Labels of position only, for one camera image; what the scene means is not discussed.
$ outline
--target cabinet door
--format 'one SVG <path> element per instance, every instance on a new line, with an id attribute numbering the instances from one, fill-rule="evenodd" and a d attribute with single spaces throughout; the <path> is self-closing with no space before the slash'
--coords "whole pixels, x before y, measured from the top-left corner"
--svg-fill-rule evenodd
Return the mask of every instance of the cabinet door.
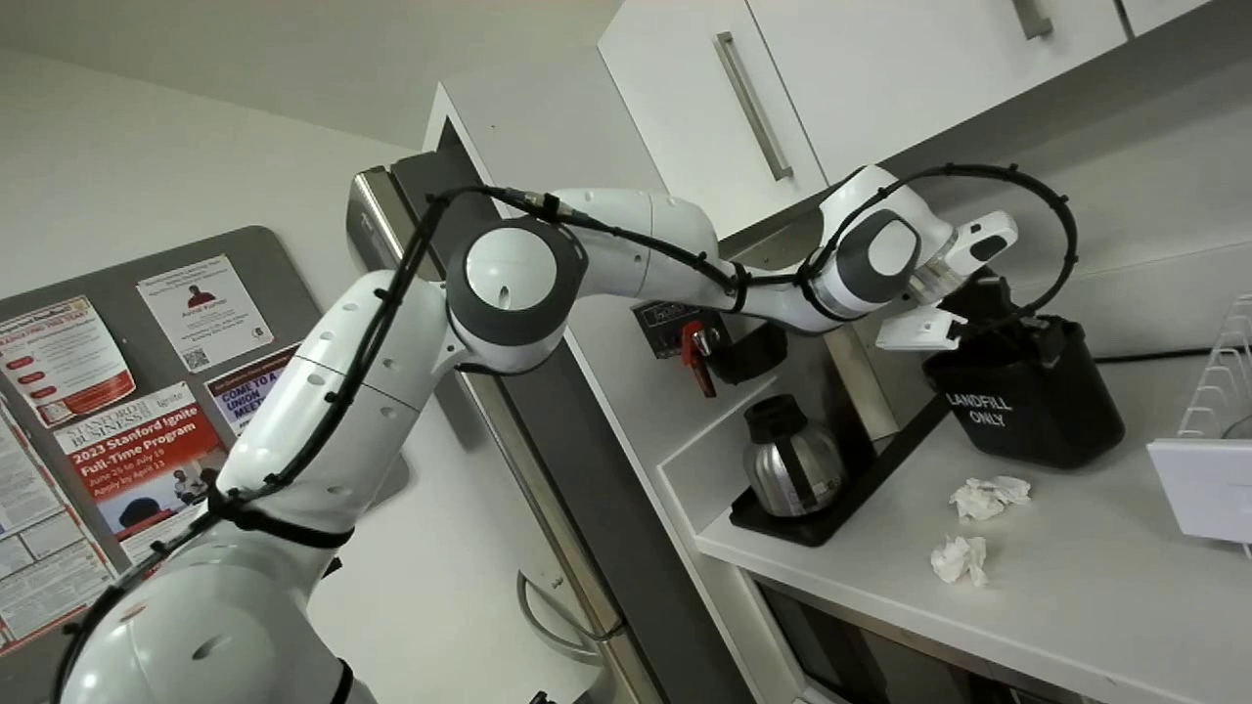
<path id="1" fill-rule="evenodd" d="M 625 0 L 599 52 L 665 188 L 720 235 L 827 185 L 744 0 Z"/>
<path id="2" fill-rule="evenodd" d="M 828 175 L 1118 45 L 1110 0 L 748 0 Z"/>
<path id="3" fill-rule="evenodd" d="M 1124 0 L 1126 5 L 1126 21 L 1134 37 L 1145 37 L 1195 9 L 1203 9 L 1207 0 Z"/>

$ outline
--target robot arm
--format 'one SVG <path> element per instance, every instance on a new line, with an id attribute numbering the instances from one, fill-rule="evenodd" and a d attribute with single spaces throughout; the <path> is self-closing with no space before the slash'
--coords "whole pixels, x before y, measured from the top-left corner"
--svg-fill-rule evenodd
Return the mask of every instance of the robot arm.
<path id="1" fill-rule="evenodd" d="M 62 669 L 62 699 L 372 699 L 312 635 L 304 603 L 388 481 L 393 463 L 378 458 L 401 453 L 433 382 L 465 364 L 540 364 L 560 343 L 572 304 L 591 292 L 731 311 L 821 331 L 909 291 L 934 311 L 1016 238 L 1004 217 L 947 228 L 909 188 L 857 217 L 885 185 L 891 175 L 882 170 L 843 185 L 821 204 L 828 260 L 781 275 L 720 262 L 710 219 L 665 195 L 510 192 L 530 217 L 465 241 L 445 268 L 445 287 L 412 281 L 395 296 L 403 269 L 362 278 L 304 337 L 232 450 L 199 527 L 88 618 L 81 651 L 71 651 Z M 388 172 L 358 181 L 349 228 L 424 238 Z M 942 331 L 901 341 L 955 343 L 955 320 L 925 326 Z"/>

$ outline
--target black kettle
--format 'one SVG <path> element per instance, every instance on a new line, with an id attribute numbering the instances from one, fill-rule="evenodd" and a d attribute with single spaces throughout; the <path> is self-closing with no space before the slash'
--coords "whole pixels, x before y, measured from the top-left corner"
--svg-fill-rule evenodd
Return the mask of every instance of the black kettle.
<path id="1" fill-rule="evenodd" d="M 845 466 L 832 438 L 815 425 L 796 395 L 775 395 L 748 408 L 751 488 L 772 518 L 815 518 L 821 511 L 845 481 Z"/>

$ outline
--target kitchen counter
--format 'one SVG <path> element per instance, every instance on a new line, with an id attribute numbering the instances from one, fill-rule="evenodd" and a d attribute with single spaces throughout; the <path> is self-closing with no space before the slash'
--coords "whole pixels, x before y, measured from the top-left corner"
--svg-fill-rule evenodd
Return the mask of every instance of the kitchen counter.
<path id="1" fill-rule="evenodd" d="M 1110 704 L 1252 699 L 1252 558 L 1187 541 L 1145 442 L 1170 433 L 1203 359 L 1105 368 L 1126 438 L 1079 474 L 977 453 L 955 417 L 827 543 L 797 547 L 711 518 L 697 547 L 885 629 Z M 1024 476 L 1034 505 L 955 519 L 967 476 Z M 990 582 L 942 588 L 942 536 L 990 541 Z"/>

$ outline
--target poster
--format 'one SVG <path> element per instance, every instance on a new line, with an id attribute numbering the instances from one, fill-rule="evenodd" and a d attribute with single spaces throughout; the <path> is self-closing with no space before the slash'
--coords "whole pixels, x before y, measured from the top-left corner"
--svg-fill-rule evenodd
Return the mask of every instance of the poster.
<path id="1" fill-rule="evenodd" d="M 189 372 L 226 364 L 275 341 L 225 254 L 144 278 L 137 291 Z"/>
<path id="2" fill-rule="evenodd" d="M 0 403 L 0 652 L 71 618 L 110 578 L 110 558 Z"/>
<path id="3" fill-rule="evenodd" d="M 189 382 L 110 408 L 55 432 L 123 552 L 144 557 L 189 505 L 199 505 L 205 471 L 225 466 L 225 442 Z"/>
<path id="4" fill-rule="evenodd" d="M 88 417 L 137 387 L 88 296 L 0 320 L 0 364 L 43 425 Z"/>
<path id="5" fill-rule="evenodd" d="M 212 403 L 218 408 L 225 423 L 234 433 L 243 433 L 252 416 L 262 412 L 262 403 L 265 403 L 272 387 L 279 382 L 281 368 L 291 364 L 291 355 L 298 355 L 292 343 L 205 382 L 205 390 L 212 395 Z"/>

